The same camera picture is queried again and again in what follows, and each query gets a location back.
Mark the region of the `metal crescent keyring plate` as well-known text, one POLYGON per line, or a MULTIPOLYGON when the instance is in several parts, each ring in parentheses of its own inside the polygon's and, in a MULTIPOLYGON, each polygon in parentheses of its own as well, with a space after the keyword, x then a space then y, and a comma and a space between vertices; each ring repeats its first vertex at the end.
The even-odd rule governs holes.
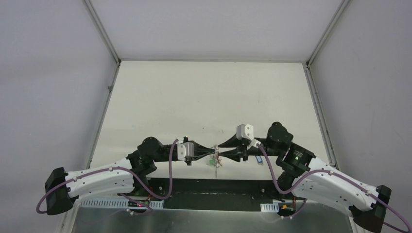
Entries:
POLYGON ((220 167, 222 167, 223 164, 222 164, 222 160, 220 158, 218 145, 214 145, 214 146, 212 146, 212 148, 215 150, 215 153, 210 155, 210 159, 209 159, 207 165, 214 167, 214 174, 215 174, 215 177, 217 178, 218 177, 218 169, 220 167))

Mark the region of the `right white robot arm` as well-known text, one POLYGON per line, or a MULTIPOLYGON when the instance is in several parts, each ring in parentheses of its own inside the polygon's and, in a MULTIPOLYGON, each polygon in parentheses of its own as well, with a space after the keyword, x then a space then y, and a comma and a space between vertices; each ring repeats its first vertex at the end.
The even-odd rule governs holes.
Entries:
POLYGON ((255 137, 252 125, 241 124, 218 146, 228 149, 221 153, 223 157, 237 162, 250 155, 263 156, 281 199, 293 195, 313 200, 341 211, 369 232, 382 231, 391 189, 362 183, 338 171, 294 143, 293 135, 280 122, 270 126, 265 138, 255 137))

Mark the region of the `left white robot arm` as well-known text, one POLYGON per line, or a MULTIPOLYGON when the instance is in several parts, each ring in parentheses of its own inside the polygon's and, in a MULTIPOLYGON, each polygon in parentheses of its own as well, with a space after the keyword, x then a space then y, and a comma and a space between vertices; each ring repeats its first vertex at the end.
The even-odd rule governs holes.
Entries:
POLYGON ((54 169, 45 182, 45 195, 37 204, 36 212, 58 215, 85 200, 131 192, 139 197, 148 192, 158 200, 165 200, 172 194, 174 161, 184 161, 190 166, 193 161, 215 153, 215 149, 204 147, 187 137, 177 138, 167 145, 155 137, 147 137, 136 151, 108 165, 70 172, 63 167, 54 169), (156 171, 156 162, 168 163, 168 191, 163 196, 156 194, 147 180, 147 175, 156 171))

